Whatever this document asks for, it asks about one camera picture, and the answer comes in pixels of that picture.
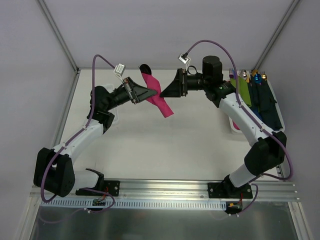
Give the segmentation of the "magenta paper napkin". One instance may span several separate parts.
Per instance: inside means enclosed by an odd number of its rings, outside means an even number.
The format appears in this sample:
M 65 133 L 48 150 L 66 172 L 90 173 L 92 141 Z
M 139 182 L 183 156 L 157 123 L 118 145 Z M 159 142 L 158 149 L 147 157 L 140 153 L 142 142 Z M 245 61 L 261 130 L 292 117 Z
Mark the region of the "magenta paper napkin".
M 174 112 L 169 107 L 165 99 L 163 97 L 160 97 L 160 93 L 161 93 L 160 82 L 155 77 L 147 73 L 142 73 L 141 75 L 144 82 L 146 83 L 147 88 L 156 91 L 156 95 L 149 97 L 147 101 L 155 105 L 156 107 L 158 107 L 158 109 L 160 110 L 164 118 L 168 118 L 172 116 Z

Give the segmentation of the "purple metallic spoon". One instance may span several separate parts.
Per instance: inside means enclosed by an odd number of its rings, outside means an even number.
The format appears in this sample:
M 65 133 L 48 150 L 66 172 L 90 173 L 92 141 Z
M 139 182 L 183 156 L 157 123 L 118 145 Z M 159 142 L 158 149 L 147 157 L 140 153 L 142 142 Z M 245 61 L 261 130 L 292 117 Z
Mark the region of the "purple metallic spoon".
M 141 64 L 139 66 L 139 70 L 142 74 L 146 74 L 146 75 L 152 75 L 152 70 L 151 68 L 147 65 L 147 64 Z

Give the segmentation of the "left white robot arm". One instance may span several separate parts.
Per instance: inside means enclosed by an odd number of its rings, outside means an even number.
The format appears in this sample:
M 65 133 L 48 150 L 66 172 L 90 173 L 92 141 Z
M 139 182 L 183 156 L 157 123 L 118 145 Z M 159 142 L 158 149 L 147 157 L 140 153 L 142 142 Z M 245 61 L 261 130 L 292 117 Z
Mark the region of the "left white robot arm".
M 74 163 L 92 142 L 104 135 L 115 118 L 110 111 L 127 102 L 138 104 L 153 97 L 157 91 L 135 83 L 130 77 L 113 92 L 104 86 L 92 88 L 87 120 L 67 141 L 53 148 L 42 148 L 36 159 L 34 185 L 40 187 L 42 200 L 47 203 L 45 191 L 65 197 L 72 190 L 90 191 L 99 195 L 104 191 L 103 173 L 87 168 L 74 170 Z

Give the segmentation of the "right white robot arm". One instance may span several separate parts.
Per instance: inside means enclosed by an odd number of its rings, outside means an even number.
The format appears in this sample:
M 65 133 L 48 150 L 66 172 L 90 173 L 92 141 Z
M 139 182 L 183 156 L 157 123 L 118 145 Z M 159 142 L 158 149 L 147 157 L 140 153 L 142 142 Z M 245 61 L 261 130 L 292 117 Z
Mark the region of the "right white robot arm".
M 252 197 L 249 184 L 284 161 L 283 147 L 287 137 L 282 131 L 273 131 L 251 111 L 236 94 L 235 87 L 223 79 L 222 68 L 219 57 L 205 56 L 201 73 L 191 75 L 186 69 L 177 69 L 173 81 L 160 96 L 180 98 L 185 97 L 189 91 L 203 90 L 207 99 L 236 123 L 247 139 L 250 150 L 237 170 L 220 183 L 208 183 L 208 196 L 249 199 Z

